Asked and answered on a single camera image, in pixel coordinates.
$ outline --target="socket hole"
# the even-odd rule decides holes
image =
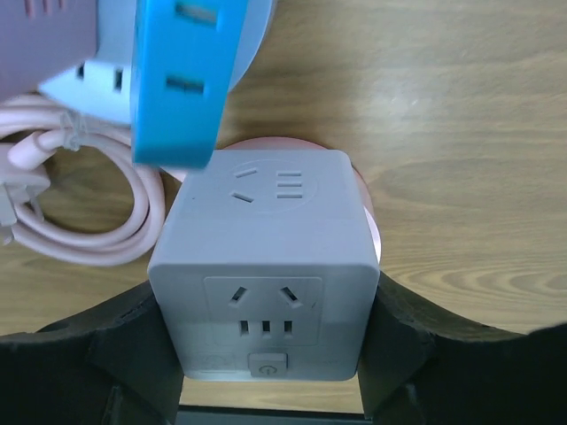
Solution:
[[[301,199],[303,193],[301,192],[278,192],[276,194],[278,199]]]
[[[197,6],[195,4],[178,2],[175,5],[175,13],[180,18],[189,19],[195,23],[207,25],[209,27],[216,27],[218,20],[217,11],[206,9],[205,7]]]
[[[183,93],[193,93],[203,95],[205,93],[205,83],[202,81],[185,80],[179,77],[167,77],[166,86],[168,89],[182,91]]]
[[[278,188],[300,188],[303,186],[302,182],[278,182]]]
[[[230,194],[232,197],[235,197],[238,200],[241,201],[245,201],[248,204],[251,204],[252,202],[254,202],[254,198],[253,197],[248,197],[247,195],[243,195],[242,193],[238,193],[238,192],[232,192]]]
[[[248,328],[248,321],[240,321],[240,335],[248,335],[250,333],[250,329]]]
[[[77,78],[79,80],[84,80],[85,78],[85,64],[77,67]]]
[[[301,177],[300,171],[278,171],[278,177]]]
[[[256,173],[258,173],[258,168],[250,168],[248,170],[244,170],[244,171],[241,171],[239,173],[235,173],[234,176],[237,179],[240,179],[242,177],[246,177],[248,175],[252,175],[252,174],[256,174]]]
[[[230,299],[230,304],[232,306],[236,306],[240,301],[242,301],[242,298],[245,296],[246,292],[248,290],[246,288],[243,288],[242,286],[240,288],[237,289],[237,291],[234,293],[234,295],[232,296],[232,298]]]
[[[285,321],[283,323],[283,332],[286,336],[291,336],[293,334],[293,322],[292,321]]]
[[[35,18],[35,0],[24,0],[24,8],[28,18]]]
[[[262,321],[262,334],[264,334],[264,336],[269,336],[269,333],[270,333],[269,321]]]
[[[122,77],[124,75],[124,70],[122,68],[116,68],[114,70],[114,90],[122,91]]]
[[[290,290],[287,286],[280,289],[280,295],[283,297],[285,302],[290,305],[291,308],[298,308],[302,306],[301,302],[295,296],[293,291]]]

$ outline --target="power strip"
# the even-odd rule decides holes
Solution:
[[[151,285],[189,377],[351,378],[378,260],[347,155],[216,151],[190,174]]]
[[[60,104],[115,124],[131,124],[130,83],[136,0],[98,0],[97,55],[41,84]],[[277,0],[249,0],[229,88],[242,79],[276,10]]]
[[[136,164],[206,166],[247,10],[248,0],[138,4],[130,92]]]
[[[97,50],[97,0],[0,2],[0,101]]]

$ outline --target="wood grain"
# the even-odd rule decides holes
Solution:
[[[393,279],[508,330],[565,321],[565,28],[560,0],[281,0],[221,145],[287,135],[346,151],[369,183]],[[101,155],[62,152],[50,174],[41,201],[57,223],[100,231],[128,216],[128,185]],[[95,269],[1,252],[3,333],[130,288],[148,259]],[[355,380],[186,382],[183,403],[361,410]]]

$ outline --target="gray power strip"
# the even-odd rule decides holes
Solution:
[[[341,151],[216,151],[183,183],[149,276],[185,374],[354,376],[378,261]]]

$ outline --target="pink round base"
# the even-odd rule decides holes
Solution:
[[[244,140],[235,144],[231,144],[225,149],[248,149],[248,150],[273,150],[273,149],[326,149],[318,144],[308,142],[306,140],[291,139],[289,137],[259,137],[257,139]],[[364,203],[364,212],[366,219],[369,223],[370,233],[374,241],[374,249],[378,263],[382,256],[382,244],[380,241],[380,233],[374,217],[374,206],[372,205],[372,198],[366,183],[362,176],[354,170],[358,189],[361,192],[362,202]]]

